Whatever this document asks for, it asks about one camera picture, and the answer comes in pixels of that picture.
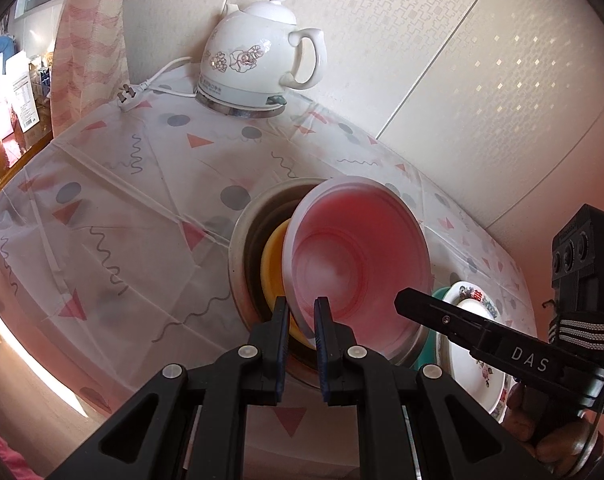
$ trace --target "camera lens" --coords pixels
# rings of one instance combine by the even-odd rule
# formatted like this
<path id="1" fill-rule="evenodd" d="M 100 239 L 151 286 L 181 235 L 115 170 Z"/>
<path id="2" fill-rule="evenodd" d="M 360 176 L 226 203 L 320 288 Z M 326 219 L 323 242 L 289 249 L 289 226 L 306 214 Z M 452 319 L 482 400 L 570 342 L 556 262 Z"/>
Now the camera lens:
<path id="1" fill-rule="evenodd" d="M 569 243 L 564 250 L 564 269 L 570 270 L 573 266 L 573 244 Z"/>
<path id="2" fill-rule="evenodd" d="M 588 237 L 586 233 L 579 235 L 578 239 L 578 255 L 580 260 L 584 260 L 588 254 Z"/>
<path id="3" fill-rule="evenodd" d="M 560 253 L 555 253 L 552 258 L 552 270 L 555 272 L 555 274 L 562 270 L 562 257 L 560 256 Z"/>

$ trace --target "silver bolt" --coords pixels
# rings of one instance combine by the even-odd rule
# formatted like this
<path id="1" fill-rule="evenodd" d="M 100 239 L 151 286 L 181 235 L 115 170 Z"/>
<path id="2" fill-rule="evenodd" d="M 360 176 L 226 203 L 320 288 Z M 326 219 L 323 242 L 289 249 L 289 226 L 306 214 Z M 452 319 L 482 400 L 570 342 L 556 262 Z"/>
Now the silver bolt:
<path id="1" fill-rule="evenodd" d="M 175 379 L 181 376 L 181 366 L 179 365 L 166 365 L 162 370 L 162 375 L 167 379 Z"/>
<path id="2" fill-rule="evenodd" d="M 347 354 L 349 354 L 354 359 L 361 359 L 362 357 L 366 357 L 367 353 L 367 349 L 360 345 L 352 346 L 347 350 Z"/>
<path id="3" fill-rule="evenodd" d="M 258 354 L 259 350 L 255 348 L 253 345 L 244 345 L 240 346 L 237 354 L 244 359 L 250 359 L 251 357 L 255 357 Z"/>
<path id="4" fill-rule="evenodd" d="M 437 365 L 426 365 L 422 368 L 422 373 L 429 379 L 439 379 L 442 376 L 442 368 Z"/>

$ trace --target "pink striped curtain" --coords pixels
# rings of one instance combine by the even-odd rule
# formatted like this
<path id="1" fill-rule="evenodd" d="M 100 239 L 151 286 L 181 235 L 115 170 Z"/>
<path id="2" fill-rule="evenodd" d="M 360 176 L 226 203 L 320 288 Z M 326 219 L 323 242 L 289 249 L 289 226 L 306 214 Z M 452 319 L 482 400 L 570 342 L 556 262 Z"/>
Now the pink striped curtain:
<path id="1" fill-rule="evenodd" d="M 51 74 L 58 136 L 128 82 L 122 0 L 64 0 Z"/>

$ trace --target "kettle lid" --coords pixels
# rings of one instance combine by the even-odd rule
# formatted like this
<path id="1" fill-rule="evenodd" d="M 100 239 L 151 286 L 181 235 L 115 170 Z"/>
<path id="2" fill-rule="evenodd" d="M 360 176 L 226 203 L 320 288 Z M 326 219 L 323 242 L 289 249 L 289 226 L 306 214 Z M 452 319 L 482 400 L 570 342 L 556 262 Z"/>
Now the kettle lid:
<path id="1" fill-rule="evenodd" d="M 285 0 L 268 0 L 267 2 L 255 2 L 246 7 L 243 12 L 272 20 L 274 22 L 297 25 L 293 12 L 282 5 Z"/>

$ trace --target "pink plastic basin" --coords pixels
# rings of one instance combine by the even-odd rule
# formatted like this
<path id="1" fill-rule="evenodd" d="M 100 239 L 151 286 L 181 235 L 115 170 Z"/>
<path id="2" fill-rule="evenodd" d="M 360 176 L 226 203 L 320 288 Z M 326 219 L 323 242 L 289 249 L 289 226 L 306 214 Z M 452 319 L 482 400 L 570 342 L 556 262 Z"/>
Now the pink plastic basin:
<path id="1" fill-rule="evenodd" d="M 419 329 L 395 312 L 395 296 L 408 286 L 430 293 L 432 281 L 426 241 L 408 207 L 374 180 L 353 176 L 327 180 L 299 203 L 282 275 L 293 317 L 309 339 L 315 299 L 326 296 L 333 319 L 387 358 Z"/>

